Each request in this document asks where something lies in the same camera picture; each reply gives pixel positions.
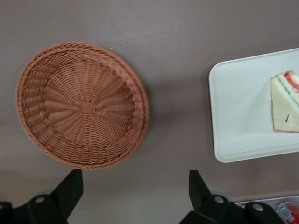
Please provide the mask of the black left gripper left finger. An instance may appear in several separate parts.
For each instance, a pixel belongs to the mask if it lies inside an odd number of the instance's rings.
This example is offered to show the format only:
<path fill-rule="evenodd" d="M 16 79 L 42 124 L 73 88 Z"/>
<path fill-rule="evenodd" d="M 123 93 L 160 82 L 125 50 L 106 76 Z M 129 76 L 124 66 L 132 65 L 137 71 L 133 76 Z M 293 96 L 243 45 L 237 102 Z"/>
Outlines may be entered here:
<path fill-rule="evenodd" d="M 66 224 L 83 195 L 81 169 L 72 170 L 50 194 L 40 194 L 19 207 L 0 202 L 2 224 Z"/>

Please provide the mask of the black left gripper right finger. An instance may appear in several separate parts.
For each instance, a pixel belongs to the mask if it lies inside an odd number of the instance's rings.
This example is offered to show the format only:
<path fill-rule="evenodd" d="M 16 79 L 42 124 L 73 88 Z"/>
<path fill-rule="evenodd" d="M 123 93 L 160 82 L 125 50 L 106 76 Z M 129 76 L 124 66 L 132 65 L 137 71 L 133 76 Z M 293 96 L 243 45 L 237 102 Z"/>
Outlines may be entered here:
<path fill-rule="evenodd" d="M 269 205 L 249 202 L 240 207 L 226 197 L 212 194 L 199 171 L 189 171 L 189 198 L 193 210 L 182 224 L 283 224 L 284 221 Z"/>

